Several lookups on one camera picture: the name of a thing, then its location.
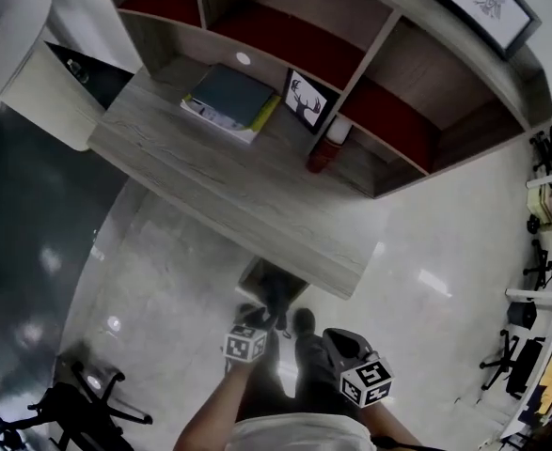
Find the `small black box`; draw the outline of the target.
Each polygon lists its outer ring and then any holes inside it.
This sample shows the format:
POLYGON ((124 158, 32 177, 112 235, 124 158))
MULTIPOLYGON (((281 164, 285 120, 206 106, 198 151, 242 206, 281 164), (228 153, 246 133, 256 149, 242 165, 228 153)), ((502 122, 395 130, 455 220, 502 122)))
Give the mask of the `small black box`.
POLYGON ((534 302, 511 302, 507 310, 508 323, 530 330, 537 319, 534 302))

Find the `person's white shirt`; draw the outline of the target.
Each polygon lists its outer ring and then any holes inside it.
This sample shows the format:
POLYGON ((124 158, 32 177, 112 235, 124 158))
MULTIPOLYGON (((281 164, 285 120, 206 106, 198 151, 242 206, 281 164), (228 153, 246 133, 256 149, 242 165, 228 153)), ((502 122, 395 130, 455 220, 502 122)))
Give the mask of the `person's white shirt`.
POLYGON ((288 413, 237 423, 225 451, 377 451, 368 429, 344 415, 288 413))

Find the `white book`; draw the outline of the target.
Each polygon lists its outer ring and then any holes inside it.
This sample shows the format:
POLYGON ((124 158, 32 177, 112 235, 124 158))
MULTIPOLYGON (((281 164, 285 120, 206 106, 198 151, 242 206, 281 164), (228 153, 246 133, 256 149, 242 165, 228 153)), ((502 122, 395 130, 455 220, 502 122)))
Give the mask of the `white book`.
POLYGON ((180 107, 187 113, 198 117, 205 123, 210 124, 222 133, 245 143, 251 144, 259 134, 259 131, 235 121, 215 111, 211 106, 195 101, 190 94, 186 95, 180 102, 180 107))

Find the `large black picture frame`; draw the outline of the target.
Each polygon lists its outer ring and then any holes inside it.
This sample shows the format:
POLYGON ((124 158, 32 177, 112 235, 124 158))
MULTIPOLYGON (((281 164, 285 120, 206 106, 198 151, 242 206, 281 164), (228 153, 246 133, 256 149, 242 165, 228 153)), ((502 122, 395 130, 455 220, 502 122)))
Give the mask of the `large black picture frame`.
POLYGON ((502 60, 512 58, 542 24, 525 0, 436 0, 502 60))

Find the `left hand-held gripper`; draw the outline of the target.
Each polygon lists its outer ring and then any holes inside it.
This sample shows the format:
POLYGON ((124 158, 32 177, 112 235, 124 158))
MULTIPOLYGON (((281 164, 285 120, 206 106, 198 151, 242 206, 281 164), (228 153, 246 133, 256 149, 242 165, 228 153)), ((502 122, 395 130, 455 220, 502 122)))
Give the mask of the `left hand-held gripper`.
POLYGON ((274 317, 239 316, 225 334, 224 357, 238 363, 255 363, 265 355, 275 354, 275 327, 274 317))

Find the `clear plastic bottle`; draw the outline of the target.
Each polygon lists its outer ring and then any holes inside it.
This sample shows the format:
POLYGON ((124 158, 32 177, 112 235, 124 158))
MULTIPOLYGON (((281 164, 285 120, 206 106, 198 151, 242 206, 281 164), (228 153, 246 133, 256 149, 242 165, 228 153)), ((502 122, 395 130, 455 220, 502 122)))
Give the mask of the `clear plastic bottle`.
POLYGON ((89 73, 80 63, 70 58, 67 60, 66 65, 79 83, 85 85, 89 81, 89 73))

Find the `yellow-green book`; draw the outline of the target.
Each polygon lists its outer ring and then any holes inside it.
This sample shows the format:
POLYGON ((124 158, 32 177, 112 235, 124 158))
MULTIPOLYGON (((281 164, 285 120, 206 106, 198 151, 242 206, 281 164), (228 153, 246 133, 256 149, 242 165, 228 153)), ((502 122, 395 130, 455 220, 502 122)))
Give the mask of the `yellow-green book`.
POLYGON ((259 132, 279 105, 280 100, 279 95, 273 94, 261 107, 248 129, 252 132, 259 132))

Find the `white round pedestal table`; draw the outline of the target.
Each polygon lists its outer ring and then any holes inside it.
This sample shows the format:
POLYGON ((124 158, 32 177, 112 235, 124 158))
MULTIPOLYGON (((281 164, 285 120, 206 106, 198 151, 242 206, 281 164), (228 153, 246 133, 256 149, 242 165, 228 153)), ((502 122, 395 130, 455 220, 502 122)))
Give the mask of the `white round pedestal table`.
POLYGON ((0 17, 0 102, 76 151, 104 110, 42 39, 53 0, 18 0, 0 17))

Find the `grey wooden shelf hutch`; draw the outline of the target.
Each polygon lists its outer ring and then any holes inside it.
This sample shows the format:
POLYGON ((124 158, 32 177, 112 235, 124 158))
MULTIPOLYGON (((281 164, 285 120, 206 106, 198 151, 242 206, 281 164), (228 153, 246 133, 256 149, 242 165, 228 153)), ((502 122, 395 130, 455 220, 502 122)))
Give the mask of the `grey wooden shelf hutch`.
POLYGON ((144 66, 187 56, 272 87, 289 69, 336 90, 353 123, 326 167, 369 197, 439 174, 544 125, 552 99, 526 44, 502 60, 436 0, 111 0, 144 66), (245 66, 236 59, 243 52, 245 66))

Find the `person's dark trousers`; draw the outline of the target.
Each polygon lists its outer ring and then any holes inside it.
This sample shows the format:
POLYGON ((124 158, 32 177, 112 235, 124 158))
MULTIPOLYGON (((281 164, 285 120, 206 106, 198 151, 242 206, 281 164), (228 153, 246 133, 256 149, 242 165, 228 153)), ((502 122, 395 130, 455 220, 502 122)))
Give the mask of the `person's dark trousers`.
POLYGON ((339 392, 323 339, 302 334, 295 341, 294 351, 298 375, 295 396, 288 397, 276 374, 278 336, 269 334, 266 352, 250 374, 236 420, 304 412, 343 415, 357 421, 359 409, 339 392))

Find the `small deer picture frame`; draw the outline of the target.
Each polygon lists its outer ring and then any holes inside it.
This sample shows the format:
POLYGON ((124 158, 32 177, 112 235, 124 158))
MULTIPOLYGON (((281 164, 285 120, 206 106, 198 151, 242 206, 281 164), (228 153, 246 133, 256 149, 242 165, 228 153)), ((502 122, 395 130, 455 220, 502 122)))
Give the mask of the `small deer picture frame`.
POLYGON ((336 90, 295 69, 289 69, 283 101, 312 134, 322 127, 338 98, 336 90))

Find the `grey wooden desk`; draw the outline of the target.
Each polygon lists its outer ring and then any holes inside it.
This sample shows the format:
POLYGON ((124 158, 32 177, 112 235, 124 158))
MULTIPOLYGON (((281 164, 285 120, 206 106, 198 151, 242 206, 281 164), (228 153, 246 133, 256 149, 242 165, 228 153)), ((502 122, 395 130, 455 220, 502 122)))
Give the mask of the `grey wooden desk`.
POLYGON ((185 56, 140 70, 89 137, 108 162, 253 254, 342 299, 378 241, 375 203, 306 169, 307 132, 277 107, 244 144, 181 108, 206 72, 185 56))

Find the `red bottle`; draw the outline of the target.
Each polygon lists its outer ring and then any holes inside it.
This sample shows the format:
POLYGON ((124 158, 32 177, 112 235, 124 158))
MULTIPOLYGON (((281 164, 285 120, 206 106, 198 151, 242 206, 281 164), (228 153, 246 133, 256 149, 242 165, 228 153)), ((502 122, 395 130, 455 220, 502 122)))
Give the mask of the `red bottle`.
POLYGON ((352 127, 353 123, 346 117, 336 117, 309 154, 306 169, 314 174, 322 172, 338 155, 352 127))

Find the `person's right forearm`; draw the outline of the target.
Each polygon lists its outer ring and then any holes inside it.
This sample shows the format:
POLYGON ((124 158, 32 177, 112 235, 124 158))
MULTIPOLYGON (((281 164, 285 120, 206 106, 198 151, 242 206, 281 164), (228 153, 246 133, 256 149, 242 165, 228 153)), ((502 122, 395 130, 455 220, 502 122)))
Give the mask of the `person's right forearm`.
POLYGON ((437 451, 421 442, 380 402, 359 410, 378 451, 437 451))

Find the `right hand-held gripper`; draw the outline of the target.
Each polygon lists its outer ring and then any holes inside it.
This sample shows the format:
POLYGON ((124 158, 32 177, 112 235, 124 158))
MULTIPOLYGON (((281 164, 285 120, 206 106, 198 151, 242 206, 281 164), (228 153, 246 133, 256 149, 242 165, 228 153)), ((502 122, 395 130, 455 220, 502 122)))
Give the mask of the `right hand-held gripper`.
POLYGON ((358 408, 369 407, 387 397, 393 372, 360 334, 339 328, 326 328, 323 343, 339 381, 339 391, 358 408))

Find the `person's right dark shoe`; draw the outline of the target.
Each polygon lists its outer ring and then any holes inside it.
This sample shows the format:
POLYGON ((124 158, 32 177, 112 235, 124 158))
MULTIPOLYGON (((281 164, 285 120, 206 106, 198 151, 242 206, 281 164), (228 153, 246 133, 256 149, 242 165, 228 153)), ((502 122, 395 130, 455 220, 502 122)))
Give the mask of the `person's right dark shoe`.
POLYGON ((316 319, 313 312, 308 308, 298 308, 292 317, 292 330, 295 335, 314 334, 316 319))

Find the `person's left forearm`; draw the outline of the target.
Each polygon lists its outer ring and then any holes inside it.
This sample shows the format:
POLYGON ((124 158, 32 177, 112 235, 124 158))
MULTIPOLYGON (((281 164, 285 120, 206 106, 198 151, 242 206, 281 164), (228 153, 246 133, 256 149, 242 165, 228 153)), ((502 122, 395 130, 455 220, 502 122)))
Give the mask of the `person's left forearm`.
POLYGON ((225 451, 236 423, 252 364, 234 364, 185 426, 173 451, 225 451))

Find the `blue-grey book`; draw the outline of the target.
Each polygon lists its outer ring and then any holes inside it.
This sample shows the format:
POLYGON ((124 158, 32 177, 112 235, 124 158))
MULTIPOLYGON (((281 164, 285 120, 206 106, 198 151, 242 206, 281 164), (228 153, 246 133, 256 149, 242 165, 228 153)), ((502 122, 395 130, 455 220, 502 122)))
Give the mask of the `blue-grey book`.
POLYGON ((250 127, 275 90, 245 73, 213 65, 191 90, 193 100, 250 127))

